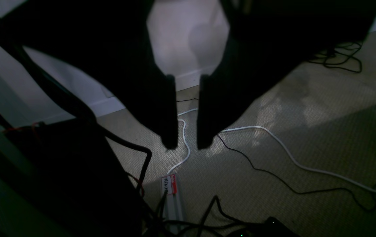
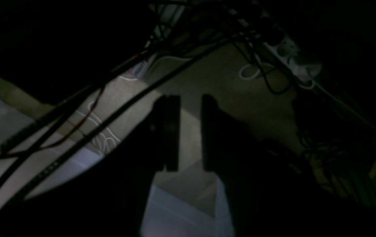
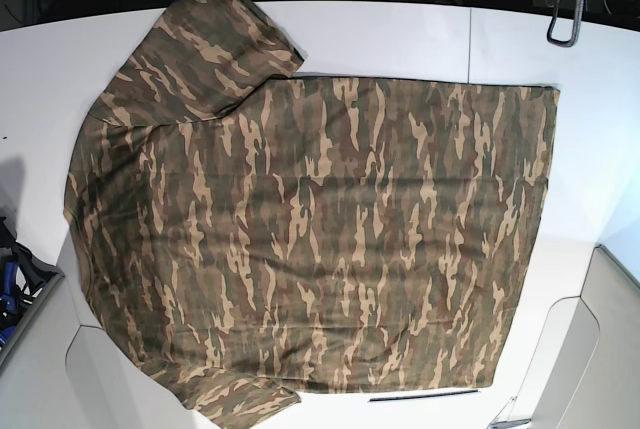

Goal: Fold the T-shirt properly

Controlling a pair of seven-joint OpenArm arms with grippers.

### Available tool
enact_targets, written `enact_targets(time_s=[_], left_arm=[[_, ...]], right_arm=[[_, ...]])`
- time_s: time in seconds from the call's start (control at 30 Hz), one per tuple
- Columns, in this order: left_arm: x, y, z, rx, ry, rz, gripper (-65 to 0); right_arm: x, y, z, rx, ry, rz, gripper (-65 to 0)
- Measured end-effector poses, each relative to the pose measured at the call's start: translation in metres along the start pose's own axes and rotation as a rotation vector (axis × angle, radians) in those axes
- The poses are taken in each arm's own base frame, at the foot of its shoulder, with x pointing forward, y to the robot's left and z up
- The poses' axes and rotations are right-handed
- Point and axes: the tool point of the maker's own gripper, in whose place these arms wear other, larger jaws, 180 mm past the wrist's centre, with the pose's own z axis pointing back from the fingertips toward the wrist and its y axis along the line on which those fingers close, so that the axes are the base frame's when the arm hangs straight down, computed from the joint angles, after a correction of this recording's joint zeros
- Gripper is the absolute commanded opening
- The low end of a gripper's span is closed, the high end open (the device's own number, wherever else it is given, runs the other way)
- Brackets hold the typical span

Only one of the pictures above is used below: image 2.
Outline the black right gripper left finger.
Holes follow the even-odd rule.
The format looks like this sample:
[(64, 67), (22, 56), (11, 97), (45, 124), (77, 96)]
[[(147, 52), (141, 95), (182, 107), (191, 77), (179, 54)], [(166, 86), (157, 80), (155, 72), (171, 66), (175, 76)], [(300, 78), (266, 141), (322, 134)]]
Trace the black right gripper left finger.
[(157, 171), (178, 171), (181, 97), (164, 95), (155, 101), (150, 113), (152, 163)]

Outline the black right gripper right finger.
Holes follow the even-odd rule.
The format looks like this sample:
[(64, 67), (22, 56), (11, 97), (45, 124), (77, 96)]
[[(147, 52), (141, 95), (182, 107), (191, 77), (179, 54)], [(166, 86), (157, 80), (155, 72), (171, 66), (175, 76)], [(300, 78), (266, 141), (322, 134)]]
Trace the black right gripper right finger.
[(239, 169), (241, 146), (236, 120), (218, 106), (215, 98), (201, 99), (201, 137), (205, 171), (234, 172)]

